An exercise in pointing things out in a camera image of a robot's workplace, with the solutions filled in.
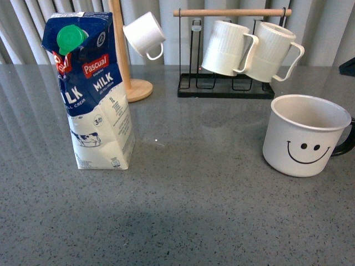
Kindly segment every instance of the wooden base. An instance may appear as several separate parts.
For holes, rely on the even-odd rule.
[[[129,103],[134,103],[135,101],[140,101],[147,98],[153,92],[152,83],[141,80],[141,79],[131,79],[131,89],[126,90],[127,99]]]

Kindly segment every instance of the white mug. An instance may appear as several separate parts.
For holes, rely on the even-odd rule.
[[[291,94],[275,98],[271,109],[262,152],[265,160],[282,173],[314,176],[331,156],[344,154],[355,146],[355,119],[335,103]],[[336,146],[350,124],[350,134]]]
[[[150,60],[156,60],[163,54],[163,41],[166,40],[163,30],[151,12],[145,13],[127,26],[123,26],[123,32],[136,52],[143,57],[144,54]],[[151,57],[149,51],[160,45],[161,52],[156,57]]]
[[[226,21],[215,21],[202,67],[227,76],[236,76],[237,73],[247,71],[251,66],[253,54],[258,45],[258,38],[248,32],[247,27]],[[246,44],[245,37],[251,37],[252,44],[247,52],[244,67],[239,69]]]
[[[272,78],[278,81],[288,79],[296,63],[305,53],[304,47],[294,42],[296,36],[288,29],[269,22],[261,22],[255,35],[259,38],[259,45],[246,75],[266,83],[271,82]],[[300,53],[291,64],[286,76],[281,78],[276,74],[292,46]]]

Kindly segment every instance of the mug rack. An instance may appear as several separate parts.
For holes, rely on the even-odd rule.
[[[179,85],[177,96],[180,98],[244,98],[244,99],[273,99],[274,91],[270,83],[263,83],[249,78],[245,74],[225,76],[216,73],[201,73],[200,70],[200,47],[202,20],[200,17],[242,17],[263,16],[280,17],[279,25],[284,27],[285,17],[291,15],[291,10],[286,9],[187,9],[175,10],[174,17],[179,17]],[[192,20],[190,37],[190,61],[189,72],[181,72],[181,18],[196,17]],[[257,21],[254,19],[252,33],[255,32]],[[194,36],[198,35],[197,65],[192,69],[192,44]]]

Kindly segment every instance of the green bottle cap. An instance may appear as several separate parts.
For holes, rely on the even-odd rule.
[[[57,35],[59,53],[67,55],[76,47],[81,45],[87,38],[82,29],[75,25],[68,25],[62,28]]]

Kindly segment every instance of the black metal rack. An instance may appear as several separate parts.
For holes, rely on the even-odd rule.
[[[200,44],[202,21],[194,18],[191,26],[190,37],[190,64],[189,72],[181,73],[181,9],[179,9],[179,86],[177,96],[181,98],[244,98],[244,99],[273,99],[274,91],[269,83],[263,83],[249,78],[245,74],[225,76],[216,73],[200,73]],[[280,16],[279,25],[283,27],[286,8]],[[252,33],[255,32],[257,20],[254,19]],[[192,44],[195,33],[198,33],[197,66],[196,72],[192,72]]]

